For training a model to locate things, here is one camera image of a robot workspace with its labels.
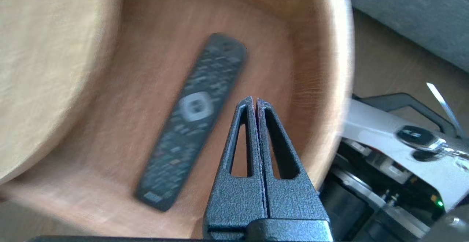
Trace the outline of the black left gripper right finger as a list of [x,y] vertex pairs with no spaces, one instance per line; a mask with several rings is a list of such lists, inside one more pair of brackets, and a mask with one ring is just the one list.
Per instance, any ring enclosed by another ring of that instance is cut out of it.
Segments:
[[268,218],[327,220],[326,210],[272,104],[258,99],[256,118]]

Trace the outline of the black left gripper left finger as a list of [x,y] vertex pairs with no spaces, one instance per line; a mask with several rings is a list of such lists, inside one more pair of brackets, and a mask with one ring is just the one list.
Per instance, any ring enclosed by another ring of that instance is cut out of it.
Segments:
[[[266,217],[262,161],[252,97],[236,106],[204,214],[204,231],[243,231]],[[231,174],[240,127],[245,126],[247,177]]]

